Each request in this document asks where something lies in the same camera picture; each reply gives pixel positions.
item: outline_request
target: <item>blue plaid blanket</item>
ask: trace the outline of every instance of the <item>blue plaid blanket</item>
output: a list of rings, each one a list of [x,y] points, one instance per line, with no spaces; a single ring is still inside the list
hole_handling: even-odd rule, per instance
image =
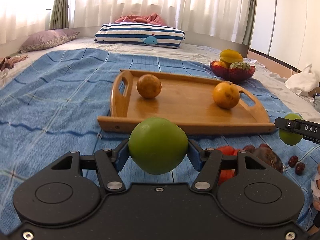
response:
[[[82,155],[102,148],[115,148],[128,134],[101,130],[98,115],[108,115],[113,80],[119,69],[162,71],[216,78],[209,66],[143,55],[113,54],[98,49],[53,51],[43,55],[0,90],[0,230],[5,234],[20,224],[12,204],[15,188],[30,176],[70,150]],[[254,94],[273,122],[291,112],[259,81],[251,78],[242,85]],[[202,148],[230,145],[242,148],[267,143],[286,165],[292,155],[306,164],[302,176],[286,166],[284,175],[301,186],[305,204],[298,223],[312,224],[310,180],[319,162],[319,145],[302,140],[285,145],[277,131],[255,136],[193,137]],[[126,187],[131,182],[188,182],[196,178],[188,158],[172,172],[149,175],[130,158],[119,173]],[[84,176],[97,181],[94,172]]]

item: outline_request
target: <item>white bed sheet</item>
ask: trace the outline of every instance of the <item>white bed sheet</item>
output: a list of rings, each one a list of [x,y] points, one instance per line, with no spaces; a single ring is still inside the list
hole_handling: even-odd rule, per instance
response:
[[[55,48],[29,52],[28,58],[17,63],[13,69],[5,69],[4,71],[0,72],[0,88],[5,86],[11,81],[12,78],[17,76],[30,64],[49,51],[82,48],[102,49],[120,54],[144,54],[186,61],[197,61],[206,65],[213,60],[218,60],[220,53],[220,50],[218,49],[185,43],[182,43],[181,47],[178,49],[169,49],[120,43],[100,44],[95,43],[91,37],[80,38]],[[297,96],[295,93],[285,87],[284,82],[287,79],[281,78],[278,74],[270,72],[264,67],[264,65],[260,63],[255,63],[254,65],[256,66],[256,72],[253,75],[253,78],[259,80],[271,93],[276,95],[293,112],[300,113],[307,121],[320,123],[320,113],[315,110],[312,104],[308,103],[306,98]]]

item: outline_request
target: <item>red fruit bowl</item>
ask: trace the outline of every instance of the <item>red fruit bowl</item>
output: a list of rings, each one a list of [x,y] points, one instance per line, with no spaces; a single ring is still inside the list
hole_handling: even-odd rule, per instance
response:
[[[213,65],[217,60],[210,62],[210,68],[212,72],[218,76],[223,78],[226,81],[230,81],[235,84],[239,84],[249,78],[251,78],[256,71],[255,66],[250,66],[249,70],[244,70],[240,68],[225,68],[219,65]]]

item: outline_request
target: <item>screw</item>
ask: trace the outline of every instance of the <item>screw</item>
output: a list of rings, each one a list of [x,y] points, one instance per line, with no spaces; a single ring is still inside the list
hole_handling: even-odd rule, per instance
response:
[[[195,184],[195,188],[197,189],[208,189],[210,187],[210,184],[205,181],[199,181]]]
[[[293,240],[295,239],[295,237],[296,237],[295,232],[289,232],[285,235],[285,240]]]
[[[120,189],[122,188],[122,183],[119,181],[112,181],[107,184],[109,189]]]
[[[33,239],[33,234],[31,232],[28,232],[28,231],[24,232],[22,234],[22,236],[23,236],[23,238],[25,240],[32,240]]]

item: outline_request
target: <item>white wardrobe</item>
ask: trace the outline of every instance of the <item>white wardrobe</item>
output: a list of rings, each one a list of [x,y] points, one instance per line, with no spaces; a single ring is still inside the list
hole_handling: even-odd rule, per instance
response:
[[[320,76],[320,0],[257,0],[250,49]]]

